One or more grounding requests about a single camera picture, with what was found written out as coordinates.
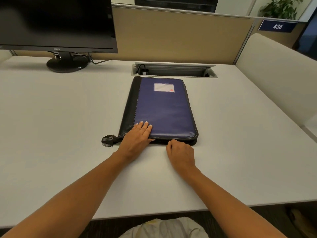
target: forearm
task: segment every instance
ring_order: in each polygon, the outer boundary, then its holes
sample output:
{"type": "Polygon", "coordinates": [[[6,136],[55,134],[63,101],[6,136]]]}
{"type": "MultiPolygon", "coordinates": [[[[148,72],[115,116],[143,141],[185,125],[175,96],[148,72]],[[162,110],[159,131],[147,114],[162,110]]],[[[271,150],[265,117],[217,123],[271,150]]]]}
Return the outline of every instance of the forearm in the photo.
{"type": "Polygon", "coordinates": [[[240,202],[198,169],[185,178],[229,238],[285,238],[263,217],[240,202]]]}
{"type": "Polygon", "coordinates": [[[126,165],[124,157],[113,153],[96,168],[55,195],[4,237],[77,238],[126,165]]]}

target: monitor stand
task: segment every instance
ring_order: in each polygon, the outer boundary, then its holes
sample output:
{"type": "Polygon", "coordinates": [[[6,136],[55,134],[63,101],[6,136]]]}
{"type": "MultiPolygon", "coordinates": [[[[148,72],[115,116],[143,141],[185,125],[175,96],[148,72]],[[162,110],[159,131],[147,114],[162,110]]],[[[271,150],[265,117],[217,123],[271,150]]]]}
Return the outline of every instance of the monitor stand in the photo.
{"type": "Polygon", "coordinates": [[[89,62],[86,56],[72,56],[69,52],[58,52],[58,55],[50,59],[46,66],[56,73],[72,73],[85,68],[89,62]]]}

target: number sign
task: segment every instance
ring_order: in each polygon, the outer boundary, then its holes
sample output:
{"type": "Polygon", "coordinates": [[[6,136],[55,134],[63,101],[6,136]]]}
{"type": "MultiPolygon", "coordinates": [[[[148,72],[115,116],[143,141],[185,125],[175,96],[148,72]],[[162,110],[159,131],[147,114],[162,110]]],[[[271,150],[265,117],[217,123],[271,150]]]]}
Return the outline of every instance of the number sign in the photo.
{"type": "Polygon", "coordinates": [[[261,26],[259,27],[259,31],[290,33],[293,31],[296,24],[296,22],[288,21],[263,20],[261,26]]]}

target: left hand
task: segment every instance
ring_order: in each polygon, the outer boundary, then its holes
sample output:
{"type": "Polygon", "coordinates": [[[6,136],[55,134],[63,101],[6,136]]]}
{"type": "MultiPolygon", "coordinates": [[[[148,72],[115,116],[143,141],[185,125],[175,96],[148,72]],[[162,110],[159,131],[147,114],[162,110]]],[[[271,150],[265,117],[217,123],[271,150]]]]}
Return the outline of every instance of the left hand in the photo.
{"type": "Polygon", "coordinates": [[[148,144],[155,139],[149,139],[152,125],[143,121],[134,127],[124,136],[116,153],[123,156],[129,163],[136,160],[148,144]]]}

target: white label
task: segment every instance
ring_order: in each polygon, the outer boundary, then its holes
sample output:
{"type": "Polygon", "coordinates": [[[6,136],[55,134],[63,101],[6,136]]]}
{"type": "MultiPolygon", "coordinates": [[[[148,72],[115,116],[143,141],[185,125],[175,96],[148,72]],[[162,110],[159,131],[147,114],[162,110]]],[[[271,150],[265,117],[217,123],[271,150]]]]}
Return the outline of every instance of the white label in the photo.
{"type": "Polygon", "coordinates": [[[154,84],[154,91],[160,91],[160,92],[175,92],[174,90],[174,84],[169,83],[155,83],[154,84]]]}

